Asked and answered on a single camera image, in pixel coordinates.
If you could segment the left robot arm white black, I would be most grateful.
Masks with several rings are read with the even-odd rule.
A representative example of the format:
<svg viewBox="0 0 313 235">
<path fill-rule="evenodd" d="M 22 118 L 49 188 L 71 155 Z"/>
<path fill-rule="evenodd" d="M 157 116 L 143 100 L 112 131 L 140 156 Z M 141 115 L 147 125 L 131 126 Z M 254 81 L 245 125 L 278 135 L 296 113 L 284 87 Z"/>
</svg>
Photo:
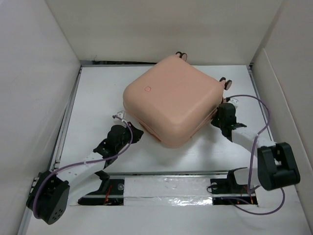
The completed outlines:
<svg viewBox="0 0 313 235">
<path fill-rule="evenodd" d="M 124 124 L 112 126 L 107 137 L 82 161 L 39 173 L 26 202 L 26 207 L 36 219 L 48 225 L 55 223 L 64 214 L 70 193 L 92 175 L 100 175 L 92 182 L 93 190 L 98 194 L 108 191 L 109 182 L 101 172 L 126 152 L 131 144 L 140 141 L 144 134 L 131 122 Z"/>
</svg>

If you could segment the pink hard-shell suitcase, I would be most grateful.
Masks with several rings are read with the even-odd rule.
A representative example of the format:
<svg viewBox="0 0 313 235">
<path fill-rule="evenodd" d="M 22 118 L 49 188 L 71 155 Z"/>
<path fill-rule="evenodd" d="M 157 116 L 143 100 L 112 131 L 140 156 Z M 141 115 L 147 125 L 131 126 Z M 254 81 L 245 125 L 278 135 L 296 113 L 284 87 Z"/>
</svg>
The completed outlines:
<svg viewBox="0 0 313 235">
<path fill-rule="evenodd" d="M 213 119 L 232 81 L 196 69 L 178 51 L 148 69 L 123 92 L 123 106 L 163 145 L 178 148 Z"/>
</svg>

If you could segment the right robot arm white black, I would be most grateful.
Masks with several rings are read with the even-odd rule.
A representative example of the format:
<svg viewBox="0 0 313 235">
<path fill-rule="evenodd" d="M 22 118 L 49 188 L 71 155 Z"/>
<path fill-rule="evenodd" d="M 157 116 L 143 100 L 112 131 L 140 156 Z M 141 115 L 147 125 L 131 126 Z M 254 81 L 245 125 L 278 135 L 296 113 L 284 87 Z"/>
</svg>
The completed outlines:
<svg viewBox="0 0 313 235">
<path fill-rule="evenodd" d="M 253 193 L 259 186 L 267 191 L 300 183 L 301 176 L 290 144 L 276 143 L 261 137 L 237 122 L 236 108 L 231 103 L 222 103 L 212 122 L 222 135 L 250 152 L 257 158 L 257 166 L 236 168 L 228 171 L 226 182 L 218 184 L 230 192 L 238 192 L 243 186 Z"/>
</svg>

